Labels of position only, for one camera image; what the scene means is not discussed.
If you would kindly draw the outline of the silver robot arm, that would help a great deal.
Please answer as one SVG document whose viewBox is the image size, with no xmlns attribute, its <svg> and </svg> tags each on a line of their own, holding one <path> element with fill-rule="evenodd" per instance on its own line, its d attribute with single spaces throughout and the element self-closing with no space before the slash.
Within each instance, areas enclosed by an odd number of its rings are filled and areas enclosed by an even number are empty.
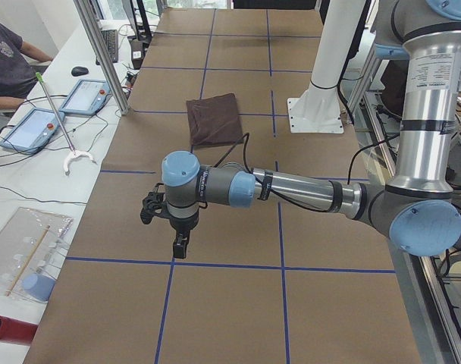
<svg viewBox="0 0 461 364">
<path fill-rule="evenodd" d="M 456 129 L 461 1 L 382 1 L 376 41 L 409 56 L 393 177 L 383 187 L 346 185 L 276 171 L 204 166 L 190 152 L 172 152 L 162 162 L 162 215 L 176 232 L 175 258 L 187 254 L 202 203 L 249 207 L 270 196 L 361 221 L 414 256 L 435 256 L 461 241 L 461 215 L 445 180 Z"/>
</svg>

